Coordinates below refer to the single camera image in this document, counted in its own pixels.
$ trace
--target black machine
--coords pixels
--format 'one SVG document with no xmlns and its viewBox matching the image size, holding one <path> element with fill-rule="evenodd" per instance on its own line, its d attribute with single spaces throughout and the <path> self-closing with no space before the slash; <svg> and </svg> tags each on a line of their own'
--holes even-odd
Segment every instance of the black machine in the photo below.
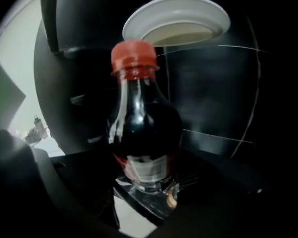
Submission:
<svg viewBox="0 0 298 238">
<path fill-rule="evenodd" d="M 24 95 L 0 67 L 1 234 L 127 237 L 115 195 L 158 225 L 149 237 L 276 235 L 285 78 L 273 66 L 271 0 L 211 0 L 231 17 L 227 33 L 156 49 L 159 87 L 183 123 L 178 175 L 187 189 L 177 208 L 164 218 L 116 182 L 122 173 L 104 137 L 117 90 L 110 54 L 128 17 L 150 1 L 41 0 L 35 87 L 65 155 L 49 158 L 5 131 Z"/>
</svg>

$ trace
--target red bottle cap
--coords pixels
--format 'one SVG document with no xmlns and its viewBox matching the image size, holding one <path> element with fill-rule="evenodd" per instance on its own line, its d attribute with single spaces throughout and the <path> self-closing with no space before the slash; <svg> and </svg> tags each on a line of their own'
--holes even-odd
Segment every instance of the red bottle cap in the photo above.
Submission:
<svg viewBox="0 0 298 238">
<path fill-rule="evenodd" d="M 152 44 L 142 40 L 122 41 L 111 51 L 113 72 L 137 66 L 157 66 L 157 54 Z"/>
</svg>

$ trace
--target bottle neck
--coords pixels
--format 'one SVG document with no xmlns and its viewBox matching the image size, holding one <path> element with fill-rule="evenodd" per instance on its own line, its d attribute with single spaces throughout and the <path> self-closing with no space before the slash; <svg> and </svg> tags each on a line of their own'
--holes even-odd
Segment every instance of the bottle neck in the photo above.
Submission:
<svg viewBox="0 0 298 238">
<path fill-rule="evenodd" d="M 162 93 L 155 79 L 155 70 L 126 70 L 118 78 L 118 88 L 121 98 L 127 98 L 127 103 L 138 106 L 140 103 L 152 103 L 161 98 Z"/>
<path fill-rule="evenodd" d="M 155 79 L 155 72 L 158 70 L 158 67 L 153 66 L 140 66 L 134 68 L 121 69 L 118 71 L 118 83 L 123 80 L 136 80 L 143 78 Z"/>
</svg>

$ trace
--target small bottle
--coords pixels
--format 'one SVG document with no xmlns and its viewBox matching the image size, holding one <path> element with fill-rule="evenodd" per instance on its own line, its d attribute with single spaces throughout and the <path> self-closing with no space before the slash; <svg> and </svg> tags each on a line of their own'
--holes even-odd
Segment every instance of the small bottle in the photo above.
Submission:
<svg viewBox="0 0 298 238">
<path fill-rule="evenodd" d="M 47 138 L 48 135 L 46 133 L 46 129 L 44 128 L 41 119 L 39 119 L 37 116 L 34 116 L 34 125 L 39 131 L 39 135 L 41 138 Z"/>
<path fill-rule="evenodd" d="M 111 62 L 118 97 L 107 121 L 109 146 L 139 191 L 158 194 L 174 179 L 182 135 L 180 116 L 157 85 L 159 67 L 151 44 L 120 42 L 112 50 Z"/>
</svg>

